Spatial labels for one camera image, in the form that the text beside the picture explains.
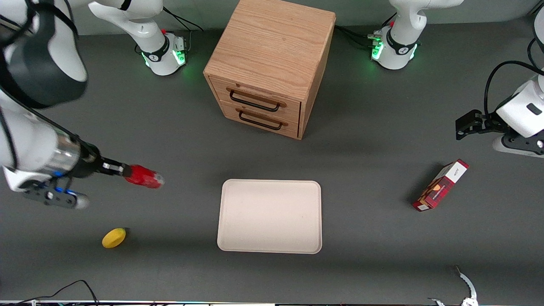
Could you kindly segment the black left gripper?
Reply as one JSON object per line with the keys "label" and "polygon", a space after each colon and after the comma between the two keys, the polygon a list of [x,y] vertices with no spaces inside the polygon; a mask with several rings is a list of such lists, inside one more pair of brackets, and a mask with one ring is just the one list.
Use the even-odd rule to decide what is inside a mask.
{"label": "black left gripper", "polygon": [[460,141],[471,134],[508,133],[510,127],[496,112],[482,114],[471,110],[455,120],[456,140]]}

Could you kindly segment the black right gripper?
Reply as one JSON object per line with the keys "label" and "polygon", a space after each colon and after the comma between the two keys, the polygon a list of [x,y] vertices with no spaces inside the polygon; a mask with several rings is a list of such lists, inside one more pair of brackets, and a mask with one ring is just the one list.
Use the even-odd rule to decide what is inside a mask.
{"label": "black right gripper", "polygon": [[77,139],[80,145],[79,159],[73,168],[73,177],[87,178],[96,173],[101,167],[101,174],[107,176],[125,176],[125,171],[130,169],[130,165],[115,161],[114,159],[102,158],[98,147]]}

